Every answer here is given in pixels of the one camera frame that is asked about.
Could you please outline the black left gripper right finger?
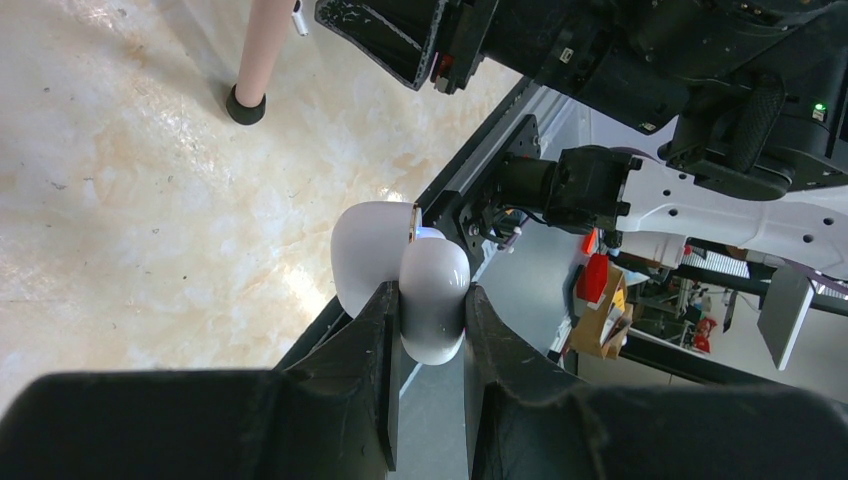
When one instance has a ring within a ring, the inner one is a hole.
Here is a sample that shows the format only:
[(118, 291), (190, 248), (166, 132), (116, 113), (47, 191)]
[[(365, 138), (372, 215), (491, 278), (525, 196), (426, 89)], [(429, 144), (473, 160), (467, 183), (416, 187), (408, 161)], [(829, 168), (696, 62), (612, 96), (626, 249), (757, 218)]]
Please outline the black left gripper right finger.
[(599, 386), (550, 361), (473, 285), (465, 422), (473, 479), (843, 479), (847, 410), (779, 384)]

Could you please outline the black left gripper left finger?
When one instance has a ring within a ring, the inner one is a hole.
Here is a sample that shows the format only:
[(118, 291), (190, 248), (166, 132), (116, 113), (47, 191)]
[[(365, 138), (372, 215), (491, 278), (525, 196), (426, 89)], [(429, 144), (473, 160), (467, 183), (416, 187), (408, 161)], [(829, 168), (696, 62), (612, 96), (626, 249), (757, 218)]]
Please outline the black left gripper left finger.
[(383, 479), (397, 462), (400, 292), (287, 368), (62, 373), (1, 421), (5, 479)]

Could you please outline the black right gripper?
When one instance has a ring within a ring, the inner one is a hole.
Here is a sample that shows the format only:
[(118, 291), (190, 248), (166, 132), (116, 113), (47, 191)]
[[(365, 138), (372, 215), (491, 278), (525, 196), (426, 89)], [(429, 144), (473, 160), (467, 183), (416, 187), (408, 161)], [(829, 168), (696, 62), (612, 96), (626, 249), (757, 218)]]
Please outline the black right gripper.
[(628, 5), (322, 0), (314, 19), (412, 90), (425, 83), (434, 58), (430, 79), (445, 94), (466, 88), (478, 64), (491, 59), (651, 135), (684, 110), (690, 91), (631, 46), (618, 22)]

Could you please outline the white earbud charging case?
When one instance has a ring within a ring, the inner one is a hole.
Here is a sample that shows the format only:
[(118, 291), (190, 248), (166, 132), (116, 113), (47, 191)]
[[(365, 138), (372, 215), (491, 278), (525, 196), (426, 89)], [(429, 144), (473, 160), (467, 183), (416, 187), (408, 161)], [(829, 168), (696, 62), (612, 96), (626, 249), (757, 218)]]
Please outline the white earbud charging case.
[(438, 366), (458, 353), (470, 263), (458, 244), (423, 225), (420, 206), (370, 201), (349, 207), (332, 231), (331, 268), (337, 297), (352, 317), (380, 284), (399, 283), (401, 342), (413, 360)]

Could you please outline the white earbud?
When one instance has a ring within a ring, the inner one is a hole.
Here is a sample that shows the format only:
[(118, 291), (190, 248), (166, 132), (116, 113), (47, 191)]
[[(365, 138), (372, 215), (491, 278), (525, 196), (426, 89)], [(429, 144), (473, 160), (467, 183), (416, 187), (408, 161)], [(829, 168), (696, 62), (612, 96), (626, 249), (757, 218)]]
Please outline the white earbud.
[(301, 0), (295, 1), (291, 18), (297, 34), (301, 37), (308, 36), (310, 31), (307, 24), (306, 16), (304, 14), (303, 3)]

